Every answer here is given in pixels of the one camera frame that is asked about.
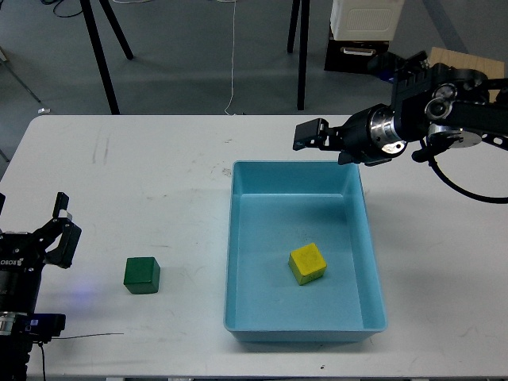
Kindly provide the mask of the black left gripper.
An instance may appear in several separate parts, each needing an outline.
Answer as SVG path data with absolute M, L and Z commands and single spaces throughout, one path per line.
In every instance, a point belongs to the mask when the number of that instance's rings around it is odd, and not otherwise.
M 46 264 L 71 266 L 82 230 L 73 223 L 69 197 L 58 192 L 50 220 L 34 233 L 1 233 L 1 311 L 32 314 Z M 45 242 L 59 244 L 45 255 Z

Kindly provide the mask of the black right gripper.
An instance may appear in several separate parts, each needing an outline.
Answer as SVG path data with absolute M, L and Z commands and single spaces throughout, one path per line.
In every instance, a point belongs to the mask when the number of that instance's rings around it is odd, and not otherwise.
M 317 148 L 340 152 L 338 163 L 375 166 L 397 158 L 406 150 L 394 127 L 394 111 L 378 104 L 353 114 L 342 126 L 333 128 L 326 145 L 329 123 L 324 118 L 298 124 L 295 127 L 293 150 Z

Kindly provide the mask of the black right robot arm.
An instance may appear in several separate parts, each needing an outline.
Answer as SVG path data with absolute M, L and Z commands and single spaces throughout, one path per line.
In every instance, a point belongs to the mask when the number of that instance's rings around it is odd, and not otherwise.
M 451 148 L 486 143 L 507 148 L 507 81 L 481 71 L 429 64 L 425 52 L 403 59 L 391 52 L 372 58 L 368 73 L 392 85 L 391 104 L 353 114 L 341 126 L 323 118 L 297 125 L 293 149 L 338 152 L 339 164 L 384 164 L 400 156 L 410 142 L 420 149 L 411 157 L 427 163 L 456 192 L 476 201 L 505 204 L 456 185 L 436 157 Z

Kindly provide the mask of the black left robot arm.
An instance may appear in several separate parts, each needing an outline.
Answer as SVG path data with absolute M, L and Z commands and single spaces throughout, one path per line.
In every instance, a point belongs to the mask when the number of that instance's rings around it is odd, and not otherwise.
M 37 314 L 46 264 L 69 268 L 82 230 L 59 192 L 52 218 L 32 233 L 1 232 L 1 379 L 25 380 L 34 344 L 48 343 L 65 328 L 64 314 Z

